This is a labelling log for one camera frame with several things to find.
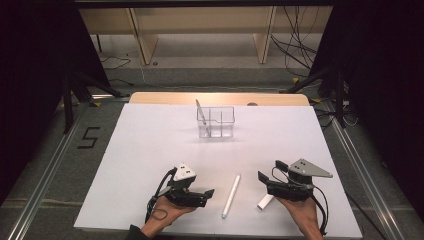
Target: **hand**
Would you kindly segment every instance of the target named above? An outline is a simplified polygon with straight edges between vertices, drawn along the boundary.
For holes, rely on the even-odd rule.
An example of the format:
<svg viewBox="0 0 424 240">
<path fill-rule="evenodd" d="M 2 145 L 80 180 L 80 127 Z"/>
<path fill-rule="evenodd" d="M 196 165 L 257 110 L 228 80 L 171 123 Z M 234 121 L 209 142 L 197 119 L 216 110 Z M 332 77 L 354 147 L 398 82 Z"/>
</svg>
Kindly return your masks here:
<svg viewBox="0 0 424 240">
<path fill-rule="evenodd" d="M 158 198 L 156 205 L 141 231 L 149 238 L 153 238 L 165 227 L 171 225 L 181 215 L 196 210 L 194 207 L 181 207 L 171 203 L 165 196 Z"/>
<path fill-rule="evenodd" d="M 306 239 L 323 239 L 318 227 L 317 207 L 312 198 L 308 198 L 303 202 L 293 202 L 278 197 L 276 199 L 287 208 Z"/>
</svg>

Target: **white table surface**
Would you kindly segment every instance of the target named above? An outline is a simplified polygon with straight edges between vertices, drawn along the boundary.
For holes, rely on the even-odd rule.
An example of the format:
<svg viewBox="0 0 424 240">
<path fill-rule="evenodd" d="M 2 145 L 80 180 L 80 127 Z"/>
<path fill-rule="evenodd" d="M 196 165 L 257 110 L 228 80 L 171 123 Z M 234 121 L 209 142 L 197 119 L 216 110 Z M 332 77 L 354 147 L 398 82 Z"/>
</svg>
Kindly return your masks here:
<svg viewBox="0 0 424 240">
<path fill-rule="evenodd" d="M 197 174 L 190 190 L 215 189 L 215 193 L 205 208 L 183 215 L 164 233 L 302 236 L 287 210 L 276 200 L 262 211 L 256 206 L 266 194 L 266 186 L 258 180 L 257 172 L 272 179 L 275 160 L 290 165 L 304 158 L 334 175 L 313 178 L 329 204 L 327 237 L 361 238 L 313 108 L 234 108 L 234 137 L 208 139 L 198 137 L 194 105 L 126 104 L 74 226 L 85 230 L 142 226 L 146 204 L 163 176 L 184 162 Z M 238 173 L 241 181 L 223 220 L 222 210 Z M 325 207 L 319 191 L 314 193 Z"/>
</svg>

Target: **sleeve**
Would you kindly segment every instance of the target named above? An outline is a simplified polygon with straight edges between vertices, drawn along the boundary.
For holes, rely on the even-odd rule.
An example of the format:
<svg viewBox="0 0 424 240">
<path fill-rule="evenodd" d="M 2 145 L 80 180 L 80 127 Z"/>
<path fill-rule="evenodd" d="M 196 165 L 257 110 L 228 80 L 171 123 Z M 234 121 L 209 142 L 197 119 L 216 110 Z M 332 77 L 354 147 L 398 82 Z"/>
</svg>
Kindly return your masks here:
<svg viewBox="0 0 424 240">
<path fill-rule="evenodd" d="M 144 233 L 140 231 L 140 228 L 131 225 L 125 240 L 150 240 Z"/>
</svg>

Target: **transparent pen holder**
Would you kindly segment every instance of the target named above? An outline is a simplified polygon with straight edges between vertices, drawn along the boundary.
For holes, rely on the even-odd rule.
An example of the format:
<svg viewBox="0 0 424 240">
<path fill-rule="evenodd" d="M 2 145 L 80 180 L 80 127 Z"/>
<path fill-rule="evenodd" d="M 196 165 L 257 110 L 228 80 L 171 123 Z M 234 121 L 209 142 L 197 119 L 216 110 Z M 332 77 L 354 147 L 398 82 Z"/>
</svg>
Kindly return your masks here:
<svg viewBox="0 0 424 240">
<path fill-rule="evenodd" d="M 202 107 L 201 109 L 204 119 L 199 110 L 197 110 L 199 137 L 233 137 L 235 121 L 233 107 Z"/>
</svg>

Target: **person's left hand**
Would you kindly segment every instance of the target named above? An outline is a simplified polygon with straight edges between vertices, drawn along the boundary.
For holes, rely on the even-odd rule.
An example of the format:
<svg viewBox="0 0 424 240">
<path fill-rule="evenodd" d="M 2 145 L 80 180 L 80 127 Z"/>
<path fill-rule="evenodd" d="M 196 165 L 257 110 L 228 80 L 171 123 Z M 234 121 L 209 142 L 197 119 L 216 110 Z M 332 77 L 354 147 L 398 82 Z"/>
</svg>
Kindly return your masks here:
<svg viewBox="0 0 424 240">
<path fill-rule="evenodd" d="M 149 238 L 154 237 L 171 225 L 181 215 L 196 210 L 194 207 L 181 207 L 171 203 L 165 196 L 158 198 L 156 205 L 141 231 Z"/>
</svg>

